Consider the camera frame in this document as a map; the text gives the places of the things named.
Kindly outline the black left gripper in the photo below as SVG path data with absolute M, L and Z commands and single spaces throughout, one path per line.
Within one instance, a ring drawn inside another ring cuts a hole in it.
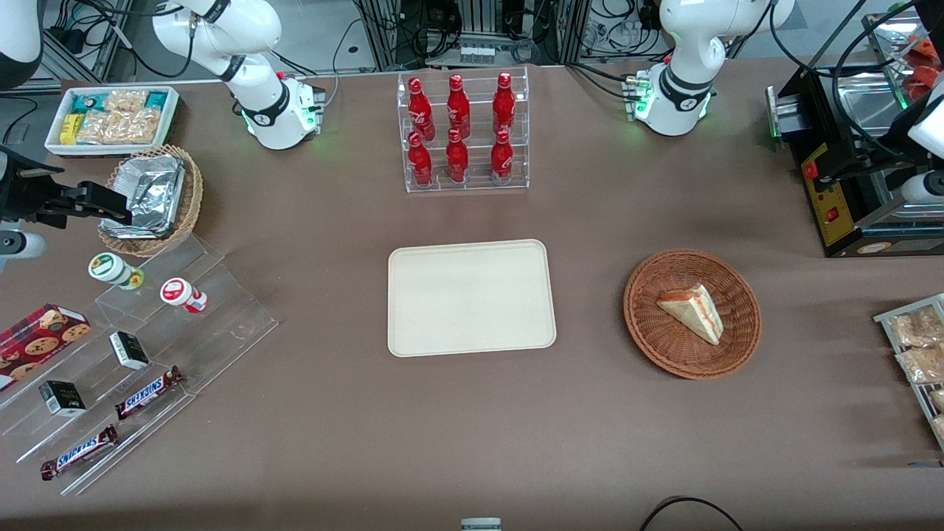
M 907 131 L 920 114 L 920 101 L 904 107 L 893 95 L 850 95 L 847 118 L 854 150 L 826 150 L 816 156 L 816 181 L 860 177 L 873 166 L 911 166 L 917 156 Z

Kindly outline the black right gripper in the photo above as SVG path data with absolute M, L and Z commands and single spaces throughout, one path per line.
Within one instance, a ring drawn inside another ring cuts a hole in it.
M 69 218 L 108 219 L 131 225 L 125 195 L 92 181 L 81 181 L 69 191 L 71 209 L 52 209 L 51 202 L 61 199 L 65 187 L 57 184 L 54 174 L 64 171 L 58 166 L 41 164 L 7 147 L 2 151 L 1 218 L 6 222 L 24 221 L 66 229 Z

